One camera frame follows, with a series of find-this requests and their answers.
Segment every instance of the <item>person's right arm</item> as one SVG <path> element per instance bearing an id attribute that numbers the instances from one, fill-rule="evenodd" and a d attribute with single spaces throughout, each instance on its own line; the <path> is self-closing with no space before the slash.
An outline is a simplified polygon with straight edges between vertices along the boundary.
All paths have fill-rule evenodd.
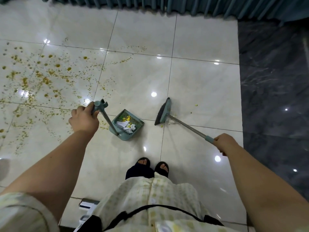
<path id="1" fill-rule="evenodd" d="M 293 187 L 232 136 L 221 134 L 214 145 L 228 157 L 238 193 L 257 231 L 309 230 L 309 203 Z"/>

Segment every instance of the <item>shirt sleeve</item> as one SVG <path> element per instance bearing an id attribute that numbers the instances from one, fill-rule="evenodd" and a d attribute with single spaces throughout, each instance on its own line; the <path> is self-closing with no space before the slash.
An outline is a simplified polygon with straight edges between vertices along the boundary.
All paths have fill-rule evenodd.
<path id="1" fill-rule="evenodd" d="M 0 196 L 0 232 L 58 232 L 52 213 L 36 198 L 25 193 Z"/>

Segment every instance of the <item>person's left hand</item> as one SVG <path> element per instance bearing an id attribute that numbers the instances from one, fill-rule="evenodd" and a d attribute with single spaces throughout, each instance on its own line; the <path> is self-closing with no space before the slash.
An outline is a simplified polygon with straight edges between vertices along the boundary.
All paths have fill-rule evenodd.
<path id="1" fill-rule="evenodd" d="M 69 123 L 74 132 L 85 131 L 93 136 L 98 130 L 99 120 L 97 116 L 99 111 L 91 115 L 93 106 L 94 102 L 91 102 L 87 107 L 79 106 L 77 109 L 72 110 Z"/>

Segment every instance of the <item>green dustpan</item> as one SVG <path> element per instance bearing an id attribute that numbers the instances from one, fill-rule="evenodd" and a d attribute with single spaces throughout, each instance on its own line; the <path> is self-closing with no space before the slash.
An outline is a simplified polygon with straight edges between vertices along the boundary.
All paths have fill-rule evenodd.
<path id="1" fill-rule="evenodd" d="M 109 131 L 115 134 L 118 138 L 120 138 L 123 141 L 129 140 L 133 135 L 137 133 L 139 129 L 144 125 L 144 122 L 141 121 L 139 118 L 134 116 L 132 113 L 124 109 L 121 113 L 119 113 L 113 121 L 109 119 L 105 112 L 105 108 L 108 106 L 108 103 L 105 102 L 103 99 L 101 101 L 95 101 L 93 110 L 91 113 L 94 113 L 95 111 L 99 110 L 103 117 L 106 119 L 107 123 L 109 124 Z M 129 133 L 126 130 L 124 130 L 121 126 L 117 125 L 117 121 L 122 122 L 124 119 L 128 119 L 130 116 L 130 123 L 135 124 L 135 130 L 133 133 Z"/>

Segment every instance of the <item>black slipper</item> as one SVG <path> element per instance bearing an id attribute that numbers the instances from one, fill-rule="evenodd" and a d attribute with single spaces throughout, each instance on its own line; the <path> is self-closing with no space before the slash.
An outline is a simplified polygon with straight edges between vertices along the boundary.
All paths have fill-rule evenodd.
<path id="1" fill-rule="evenodd" d="M 140 163 L 138 163 L 140 160 L 147 160 L 146 166 L 150 168 L 150 160 L 148 158 L 146 158 L 146 157 L 139 158 L 138 161 L 136 161 L 136 164 L 140 164 Z"/>
<path id="2" fill-rule="evenodd" d="M 157 172 L 158 174 L 160 174 L 160 175 L 165 176 L 165 177 L 168 178 L 168 172 L 165 171 L 164 169 L 160 168 L 160 166 L 161 166 L 162 164 L 165 164 L 165 166 L 168 168 L 168 172 L 169 172 L 169 171 L 170 171 L 170 168 L 168 167 L 168 164 L 165 163 L 164 161 L 159 162 L 159 163 L 156 165 L 156 167 L 154 168 L 154 171 Z"/>

